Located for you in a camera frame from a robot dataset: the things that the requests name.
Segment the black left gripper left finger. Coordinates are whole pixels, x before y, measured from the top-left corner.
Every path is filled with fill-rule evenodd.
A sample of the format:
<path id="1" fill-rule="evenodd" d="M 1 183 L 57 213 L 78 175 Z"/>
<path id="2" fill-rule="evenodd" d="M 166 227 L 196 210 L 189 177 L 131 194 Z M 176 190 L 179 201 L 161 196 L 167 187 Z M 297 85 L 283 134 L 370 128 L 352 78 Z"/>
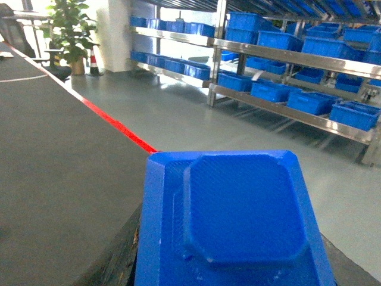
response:
<path id="1" fill-rule="evenodd" d="M 134 285 L 142 205 L 73 285 Z"/>

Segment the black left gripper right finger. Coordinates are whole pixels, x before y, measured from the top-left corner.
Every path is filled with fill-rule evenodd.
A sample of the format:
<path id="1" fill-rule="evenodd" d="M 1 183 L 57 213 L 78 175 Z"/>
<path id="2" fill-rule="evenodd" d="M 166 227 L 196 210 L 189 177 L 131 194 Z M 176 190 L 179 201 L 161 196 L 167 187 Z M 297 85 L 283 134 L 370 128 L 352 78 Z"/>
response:
<path id="1" fill-rule="evenodd" d="M 321 234 L 335 282 L 341 286 L 380 286 L 380 281 L 353 262 Z"/>

